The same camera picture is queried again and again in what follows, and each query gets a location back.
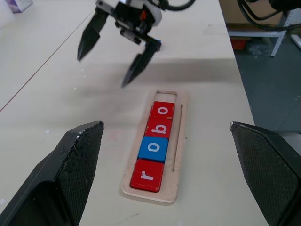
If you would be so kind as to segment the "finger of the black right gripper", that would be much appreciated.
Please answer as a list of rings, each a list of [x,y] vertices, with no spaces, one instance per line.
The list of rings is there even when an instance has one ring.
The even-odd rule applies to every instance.
[[[122,83],[121,87],[124,88],[131,83],[148,65],[153,58],[154,54],[161,48],[160,40],[151,40],[145,44],[143,53],[137,54],[134,61],[130,65]]]
[[[105,2],[97,0],[95,13],[84,29],[78,46],[77,60],[80,62],[95,46],[100,38],[107,17],[112,14],[114,7]]]

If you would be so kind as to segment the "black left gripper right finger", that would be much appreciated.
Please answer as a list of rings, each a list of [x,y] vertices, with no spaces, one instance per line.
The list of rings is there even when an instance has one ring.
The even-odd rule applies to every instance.
[[[230,124],[245,181],[269,226],[301,226],[301,155],[280,134]]]

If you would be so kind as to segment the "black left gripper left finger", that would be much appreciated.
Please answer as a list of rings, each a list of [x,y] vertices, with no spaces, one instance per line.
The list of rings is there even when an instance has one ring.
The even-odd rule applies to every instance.
[[[102,121],[67,131],[0,214],[0,226],[79,226],[94,181]]]

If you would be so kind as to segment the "red letter tile b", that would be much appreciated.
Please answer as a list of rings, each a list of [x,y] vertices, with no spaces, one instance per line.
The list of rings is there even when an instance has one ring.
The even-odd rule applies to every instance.
[[[171,119],[150,117],[148,119],[144,135],[169,139],[171,134],[171,128]]]

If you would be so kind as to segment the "blue letter tile o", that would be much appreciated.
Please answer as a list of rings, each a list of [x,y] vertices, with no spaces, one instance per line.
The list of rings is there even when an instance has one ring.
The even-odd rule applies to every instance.
[[[168,139],[144,136],[139,148],[138,158],[150,161],[165,162]]]

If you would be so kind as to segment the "wooden letter tray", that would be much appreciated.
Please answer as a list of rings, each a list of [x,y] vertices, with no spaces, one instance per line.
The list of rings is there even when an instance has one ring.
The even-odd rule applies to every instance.
[[[174,116],[172,120],[172,128],[170,138],[168,139],[168,148],[164,164],[163,176],[159,192],[153,193],[149,191],[134,189],[130,187],[130,180],[138,158],[139,148],[145,129],[150,118],[153,103],[155,101],[175,103]],[[179,177],[181,169],[181,160],[183,146],[186,140],[186,118],[188,111],[189,95],[186,92],[155,90],[150,92],[146,100],[145,110],[137,127],[137,133],[133,142],[133,146],[127,161],[123,181],[121,185],[122,191],[130,196],[143,198],[147,200],[173,203],[178,194]]]

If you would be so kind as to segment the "red letter tile r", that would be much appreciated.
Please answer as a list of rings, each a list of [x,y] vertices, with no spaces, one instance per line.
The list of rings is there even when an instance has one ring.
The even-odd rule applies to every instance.
[[[157,193],[161,187],[164,164],[157,161],[138,159],[130,180],[134,189]]]

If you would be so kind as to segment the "purple tissue box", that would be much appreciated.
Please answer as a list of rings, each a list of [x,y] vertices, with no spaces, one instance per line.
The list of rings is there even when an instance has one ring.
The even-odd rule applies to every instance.
[[[32,0],[5,0],[11,11],[15,13],[22,13],[29,6],[33,4]]]

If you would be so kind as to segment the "red plastic crate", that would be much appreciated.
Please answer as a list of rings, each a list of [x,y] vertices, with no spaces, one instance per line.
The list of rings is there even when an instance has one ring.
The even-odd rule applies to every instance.
[[[230,41],[234,50],[242,50],[246,46],[246,40],[230,39]]]

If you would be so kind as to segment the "brown cardboard box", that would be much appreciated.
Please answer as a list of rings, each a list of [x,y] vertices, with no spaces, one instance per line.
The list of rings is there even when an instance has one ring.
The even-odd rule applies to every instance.
[[[245,17],[243,16],[243,14],[241,13],[238,7],[237,0],[219,0],[219,3],[226,23],[230,23],[230,24],[248,23],[248,21],[245,19]],[[248,6],[258,17],[264,17],[275,11],[270,6],[268,0],[260,0],[255,3],[248,3]],[[259,24],[276,25],[280,22],[281,17],[282,17],[282,13],[279,13],[271,18],[268,18],[267,20],[256,21],[254,19],[254,21]]]

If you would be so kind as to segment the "white metal shelf frame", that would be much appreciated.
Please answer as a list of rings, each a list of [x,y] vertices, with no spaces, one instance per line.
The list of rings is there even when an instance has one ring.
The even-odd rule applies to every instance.
[[[275,57],[287,31],[265,31],[251,24],[227,24],[232,42],[245,41],[244,49],[253,55]]]

